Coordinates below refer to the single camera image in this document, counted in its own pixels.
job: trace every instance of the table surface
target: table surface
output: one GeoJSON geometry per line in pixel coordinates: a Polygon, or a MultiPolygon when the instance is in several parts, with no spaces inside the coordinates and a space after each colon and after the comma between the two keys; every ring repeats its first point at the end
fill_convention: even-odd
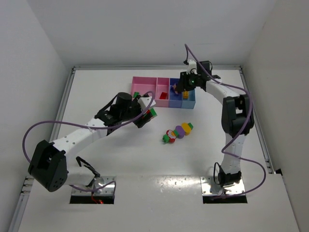
{"type": "MultiPolygon", "coordinates": [[[[63,121],[84,124],[117,92],[129,92],[133,76],[179,77],[180,70],[77,70],[63,121]]],[[[213,71],[223,82],[243,86],[238,70],[213,71]]],[[[113,132],[80,152],[101,175],[116,175],[114,205],[69,204],[71,188],[46,191],[35,182],[20,232],[94,231],[163,232],[298,231],[279,174],[267,174],[246,204],[203,204],[200,176],[210,174],[225,133],[222,106],[210,94],[196,89],[193,110],[156,108],[158,117],[138,129],[133,124],[113,132]],[[162,135],[182,122],[194,125],[189,136],[162,144],[162,135]]],[[[76,128],[62,125],[59,137],[76,128]]],[[[243,157],[265,165],[255,127],[247,136],[243,157]]],[[[259,166],[243,162],[245,188],[263,178],[259,166]]]]}

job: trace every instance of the wall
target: wall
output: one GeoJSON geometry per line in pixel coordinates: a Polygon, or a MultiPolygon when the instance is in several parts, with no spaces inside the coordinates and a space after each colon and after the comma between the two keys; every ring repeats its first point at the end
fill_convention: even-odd
{"type": "Polygon", "coordinates": [[[275,0],[28,0],[68,65],[242,64],[275,0]]]}
{"type": "Polygon", "coordinates": [[[278,0],[244,67],[276,168],[309,231],[309,1],[278,0]]]}
{"type": "MultiPolygon", "coordinates": [[[[0,31],[0,232],[6,232],[28,168],[23,134],[56,117],[69,70],[26,0],[1,1],[0,31]]],[[[29,154],[51,129],[41,126],[29,135],[29,154]]]]}

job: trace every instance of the purple cable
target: purple cable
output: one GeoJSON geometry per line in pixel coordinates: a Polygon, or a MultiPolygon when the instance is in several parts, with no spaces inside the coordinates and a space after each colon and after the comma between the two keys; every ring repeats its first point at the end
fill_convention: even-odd
{"type": "MultiPolygon", "coordinates": [[[[76,123],[71,123],[71,122],[62,122],[62,121],[53,121],[53,120],[47,120],[47,121],[42,121],[42,122],[37,122],[36,124],[33,124],[25,133],[24,137],[23,137],[23,142],[22,142],[22,147],[23,147],[23,152],[24,152],[24,155],[26,157],[26,159],[28,160],[28,162],[30,163],[31,160],[26,152],[26,146],[25,146],[25,143],[26,143],[26,138],[29,134],[29,132],[36,126],[38,125],[41,125],[41,124],[45,124],[45,123],[58,123],[58,124],[64,124],[64,125],[69,125],[69,126],[74,126],[74,127],[80,127],[80,128],[84,128],[84,129],[93,129],[93,130],[107,130],[107,129],[118,129],[120,127],[123,127],[127,124],[130,124],[131,122],[134,122],[136,119],[138,119],[139,117],[141,117],[143,114],[145,114],[147,112],[147,110],[150,108],[151,104],[153,103],[154,101],[154,97],[155,97],[155,94],[154,92],[152,91],[148,91],[146,92],[145,94],[149,94],[151,93],[151,100],[149,102],[149,104],[147,105],[147,107],[139,114],[137,115],[135,118],[131,119],[130,121],[128,122],[125,122],[124,124],[120,124],[120,125],[116,125],[116,126],[111,126],[111,127],[89,127],[89,126],[85,126],[85,125],[80,125],[80,124],[76,124],[76,123]]],[[[79,191],[84,191],[84,192],[95,192],[95,191],[98,191],[104,187],[106,187],[107,185],[104,185],[102,187],[99,187],[99,188],[95,188],[95,189],[83,189],[83,188],[79,188],[79,187],[76,187],[74,185],[70,185],[72,188],[74,189],[77,189],[79,191]]]]}
{"type": "Polygon", "coordinates": [[[252,188],[252,189],[250,189],[250,190],[248,190],[248,191],[245,191],[245,192],[243,192],[243,193],[240,193],[240,194],[234,194],[234,195],[229,195],[229,196],[224,196],[224,197],[226,198],[226,197],[232,197],[232,196],[239,196],[239,195],[243,195],[243,194],[247,194],[247,193],[249,193],[249,192],[252,192],[252,191],[258,189],[259,187],[261,187],[262,184],[264,184],[264,182],[265,182],[265,180],[266,180],[266,170],[265,170],[265,168],[263,167],[262,164],[260,164],[260,163],[257,162],[257,161],[254,161],[254,160],[252,160],[252,159],[242,158],[242,157],[239,157],[239,156],[237,156],[237,155],[235,155],[235,154],[233,154],[233,153],[230,153],[230,152],[225,151],[225,150],[226,150],[226,149],[227,149],[227,148],[240,136],[240,134],[243,132],[243,130],[245,129],[246,125],[248,124],[248,122],[249,122],[249,120],[250,120],[250,115],[251,115],[252,109],[253,109],[252,96],[251,96],[251,94],[250,94],[247,90],[245,90],[244,88],[241,88],[241,87],[238,87],[238,86],[229,85],[229,84],[225,84],[225,83],[221,83],[221,82],[217,81],[217,80],[216,80],[215,78],[213,78],[213,76],[210,75],[210,74],[208,73],[208,71],[202,66],[202,64],[198,61],[198,59],[197,59],[196,56],[193,54],[193,52],[192,52],[191,49],[188,47],[188,45],[185,44],[184,46],[185,46],[185,48],[186,48],[187,53],[188,53],[188,51],[189,51],[189,53],[193,56],[193,58],[194,58],[195,61],[198,63],[198,65],[201,67],[201,69],[203,70],[203,72],[206,73],[214,82],[216,82],[217,84],[221,84],[222,86],[226,86],[226,87],[231,87],[231,88],[236,88],[236,89],[242,90],[242,91],[244,91],[244,92],[248,95],[248,97],[249,97],[249,102],[250,102],[250,103],[249,103],[249,111],[248,111],[248,116],[247,116],[247,118],[246,118],[244,124],[242,125],[242,127],[240,128],[240,130],[238,131],[238,133],[235,135],[235,137],[234,137],[228,144],[226,144],[226,145],[222,148],[221,152],[222,152],[223,154],[227,154],[227,155],[230,155],[230,156],[239,158],[240,160],[244,160],[244,161],[247,161],[247,162],[255,163],[255,164],[259,165],[259,166],[263,169],[263,173],[264,173],[264,177],[263,177],[262,182],[261,182],[259,185],[257,185],[256,187],[254,187],[254,188],[252,188]]]}

